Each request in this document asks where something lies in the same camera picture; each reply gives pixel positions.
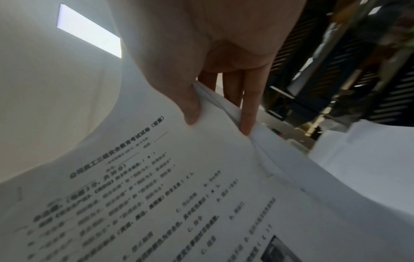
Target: hand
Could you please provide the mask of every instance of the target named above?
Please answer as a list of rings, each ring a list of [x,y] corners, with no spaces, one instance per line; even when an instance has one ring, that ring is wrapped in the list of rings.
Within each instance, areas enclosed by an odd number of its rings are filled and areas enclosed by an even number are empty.
[[[173,100],[188,124],[201,107],[192,82],[241,111],[241,132],[256,121],[271,64],[305,0],[107,0],[122,40],[152,87]]]

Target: white ceiling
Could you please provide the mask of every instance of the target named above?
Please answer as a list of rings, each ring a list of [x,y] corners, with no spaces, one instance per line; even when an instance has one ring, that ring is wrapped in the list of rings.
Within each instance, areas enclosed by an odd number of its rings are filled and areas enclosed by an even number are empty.
[[[117,100],[121,60],[56,28],[60,3],[115,33],[103,0],[0,1],[0,179],[72,149]]]

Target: fluorescent light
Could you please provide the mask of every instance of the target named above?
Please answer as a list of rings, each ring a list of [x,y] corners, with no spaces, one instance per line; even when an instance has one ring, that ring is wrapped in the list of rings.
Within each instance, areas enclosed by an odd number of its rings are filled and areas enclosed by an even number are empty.
[[[121,39],[75,10],[61,4],[57,27],[119,58]]]
[[[380,8],[381,8],[380,6],[377,6],[377,7],[373,8],[368,15],[370,16],[370,15],[378,13]]]

